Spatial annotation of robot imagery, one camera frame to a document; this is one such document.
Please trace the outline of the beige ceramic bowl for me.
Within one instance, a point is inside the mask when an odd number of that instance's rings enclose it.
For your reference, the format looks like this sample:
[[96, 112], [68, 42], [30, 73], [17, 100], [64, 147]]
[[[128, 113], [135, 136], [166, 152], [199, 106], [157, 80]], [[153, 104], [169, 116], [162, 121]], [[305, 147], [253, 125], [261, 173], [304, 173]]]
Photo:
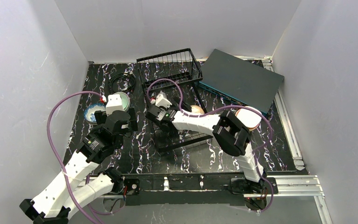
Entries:
[[198, 105], [191, 105], [191, 112], [196, 114], [204, 114], [204, 110]]

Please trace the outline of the green lined ceramic bowl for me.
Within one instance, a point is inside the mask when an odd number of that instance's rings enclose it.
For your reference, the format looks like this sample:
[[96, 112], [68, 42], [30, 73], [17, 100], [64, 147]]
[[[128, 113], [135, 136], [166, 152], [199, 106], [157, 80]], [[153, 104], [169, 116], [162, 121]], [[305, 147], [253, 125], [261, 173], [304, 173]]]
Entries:
[[115, 96], [120, 96], [122, 100], [122, 106], [124, 111], [128, 111], [131, 106], [131, 99], [125, 92], [116, 92], [114, 93]]

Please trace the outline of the black wire dish rack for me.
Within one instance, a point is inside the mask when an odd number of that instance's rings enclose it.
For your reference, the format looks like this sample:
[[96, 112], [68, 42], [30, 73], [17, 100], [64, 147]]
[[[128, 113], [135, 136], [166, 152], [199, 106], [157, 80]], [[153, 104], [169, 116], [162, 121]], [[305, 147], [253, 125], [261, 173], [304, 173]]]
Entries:
[[[202, 80], [200, 63], [190, 48], [170, 51], [137, 59], [138, 74], [146, 100], [146, 107], [152, 106], [151, 99], [164, 92], [168, 99], [180, 97], [176, 88], [181, 87], [183, 108], [200, 106], [207, 111], [205, 100], [199, 94], [197, 84]], [[180, 147], [195, 147], [204, 144], [210, 135], [195, 131], [174, 131], [167, 126], [160, 128], [152, 123], [153, 137], [157, 151], [166, 153]]]

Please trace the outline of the blue white patterned bowl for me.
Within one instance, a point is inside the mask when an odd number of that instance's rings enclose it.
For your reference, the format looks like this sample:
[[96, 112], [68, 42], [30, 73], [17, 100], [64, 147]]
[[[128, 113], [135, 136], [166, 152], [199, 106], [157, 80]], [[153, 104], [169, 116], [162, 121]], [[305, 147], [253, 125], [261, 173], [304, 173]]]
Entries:
[[91, 104], [85, 109], [83, 115], [88, 123], [96, 124], [96, 117], [95, 117], [96, 111], [103, 111], [103, 112], [106, 111], [105, 105], [102, 103], [95, 103], [95, 104]]

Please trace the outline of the orange bowl white inside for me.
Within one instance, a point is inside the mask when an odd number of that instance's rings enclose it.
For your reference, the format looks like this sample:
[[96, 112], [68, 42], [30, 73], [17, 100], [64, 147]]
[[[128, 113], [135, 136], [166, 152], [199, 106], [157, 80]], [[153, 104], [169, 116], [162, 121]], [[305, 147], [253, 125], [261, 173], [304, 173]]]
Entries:
[[253, 111], [243, 108], [239, 109], [235, 115], [250, 131], [255, 130], [262, 120], [262, 118]]

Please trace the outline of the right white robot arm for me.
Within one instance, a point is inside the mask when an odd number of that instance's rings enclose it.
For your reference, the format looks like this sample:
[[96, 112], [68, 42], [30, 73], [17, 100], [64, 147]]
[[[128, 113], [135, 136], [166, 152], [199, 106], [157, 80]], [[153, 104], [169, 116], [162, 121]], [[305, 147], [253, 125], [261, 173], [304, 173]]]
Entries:
[[236, 158], [244, 173], [243, 178], [231, 180], [229, 190], [238, 194], [263, 194], [267, 192], [266, 172], [255, 158], [250, 140], [264, 116], [253, 107], [237, 108], [237, 112], [225, 106], [221, 114], [201, 114], [183, 111], [163, 99], [163, 105], [156, 102], [147, 110], [146, 118], [164, 132], [193, 131], [213, 136], [223, 152]]

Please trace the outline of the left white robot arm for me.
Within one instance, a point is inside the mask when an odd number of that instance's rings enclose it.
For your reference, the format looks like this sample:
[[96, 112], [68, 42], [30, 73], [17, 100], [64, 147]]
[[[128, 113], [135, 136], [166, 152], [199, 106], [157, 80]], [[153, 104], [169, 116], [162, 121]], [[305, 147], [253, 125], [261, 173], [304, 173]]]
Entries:
[[112, 191], [119, 193], [124, 178], [115, 168], [104, 170], [81, 188], [78, 185], [123, 146], [126, 134], [137, 130], [133, 107], [128, 111], [113, 111], [82, 140], [78, 150], [65, 165], [65, 170], [40, 194], [32, 199], [24, 199], [19, 208], [35, 224], [67, 224], [80, 208], [99, 196]]

